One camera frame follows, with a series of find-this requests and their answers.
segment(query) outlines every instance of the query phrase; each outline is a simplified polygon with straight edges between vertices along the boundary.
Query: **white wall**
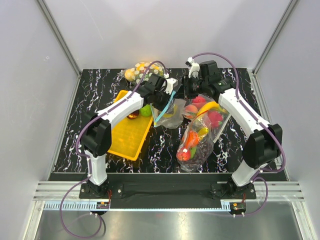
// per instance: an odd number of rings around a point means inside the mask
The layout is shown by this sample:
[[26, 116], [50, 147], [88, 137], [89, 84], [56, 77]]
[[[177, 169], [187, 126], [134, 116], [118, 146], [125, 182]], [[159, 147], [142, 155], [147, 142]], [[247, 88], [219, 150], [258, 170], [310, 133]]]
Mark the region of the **white wall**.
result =
[[1, 1], [0, 33], [0, 238], [17, 240], [77, 77], [35, 0]]
[[[253, 68], [290, 0], [45, 0], [82, 69], [216, 52]], [[221, 67], [228, 67], [218, 61]]]
[[283, 128], [292, 180], [299, 181], [320, 236], [320, 1], [300, 1], [258, 72], [272, 121]]

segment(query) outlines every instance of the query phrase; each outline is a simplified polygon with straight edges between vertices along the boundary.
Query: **green fruit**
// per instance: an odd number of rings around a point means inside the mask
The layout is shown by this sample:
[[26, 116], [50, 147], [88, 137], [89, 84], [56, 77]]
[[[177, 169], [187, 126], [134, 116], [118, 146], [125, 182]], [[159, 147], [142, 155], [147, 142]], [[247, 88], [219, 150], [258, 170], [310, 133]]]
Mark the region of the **green fruit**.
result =
[[190, 149], [190, 158], [191, 158], [191, 159], [195, 156], [196, 151], [197, 151], [197, 147], [196, 147], [196, 146], [195, 146], [195, 147], [192, 147], [192, 148]]
[[151, 107], [149, 104], [145, 105], [143, 108], [140, 108], [140, 114], [144, 117], [150, 117], [152, 115]]

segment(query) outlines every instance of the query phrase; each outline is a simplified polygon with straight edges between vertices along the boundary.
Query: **marble countertop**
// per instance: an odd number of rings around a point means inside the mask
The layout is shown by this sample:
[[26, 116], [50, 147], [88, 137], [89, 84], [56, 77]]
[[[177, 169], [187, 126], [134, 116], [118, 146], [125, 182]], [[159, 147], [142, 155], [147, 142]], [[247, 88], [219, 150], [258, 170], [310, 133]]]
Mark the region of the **marble countertop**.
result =
[[[88, 171], [84, 157], [76, 155], [75, 144], [80, 130], [86, 125], [84, 113], [104, 109], [112, 104], [120, 90], [129, 90], [131, 84], [118, 73], [121, 69], [85, 69], [72, 105], [69, 121], [64, 133], [59, 155], [53, 172], [85, 173]], [[170, 76], [181, 78], [186, 73], [184, 68], [169, 69]], [[234, 78], [229, 68], [221, 68], [221, 73]], [[252, 83], [246, 68], [238, 68], [239, 90], [255, 111], [260, 113], [253, 91]], [[137, 161], [130, 161], [112, 154], [106, 156], [108, 173], [177, 173], [179, 163], [176, 152], [188, 121], [176, 129], [159, 126], [150, 128]], [[234, 172], [242, 161], [242, 149], [246, 137], [240, 126], [231, 117], [219, 140], [214, 145], [213, 153], [198, 168], [200, 173]]]

